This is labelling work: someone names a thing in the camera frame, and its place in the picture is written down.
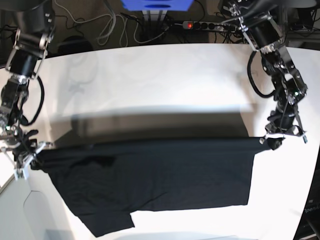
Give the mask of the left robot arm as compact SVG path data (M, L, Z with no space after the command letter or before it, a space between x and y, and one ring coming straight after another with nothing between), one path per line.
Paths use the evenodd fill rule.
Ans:
M306 96L308 87L287 50L284 32L270 14L270 10L288 6L290 1L229 0L227 4L231 17L224 23L234 22L252 48L247 63L250 84L261 98L273 98L276 102L260 143L272 150L278 149L286 137L301 137L306 143L298 103ZM260 53L264 72L271 77L274 86L269 94L261 93L252 77L251 66L256 53Z

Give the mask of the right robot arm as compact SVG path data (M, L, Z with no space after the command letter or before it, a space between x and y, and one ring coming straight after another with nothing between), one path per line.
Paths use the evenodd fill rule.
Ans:
M44 104L45 89L39 71L55 33L55 11L50 0L2 0L0 9L11 13L17 26L5 66L9 78L0 92L0 151L13 165L15 179L26 180L29 166L38 164L37 155L50 145L32 138L38 134L36 129L24 132L22 128L35 123ZM32 120L28 120L23 106L32 80L39 83L40 102Z

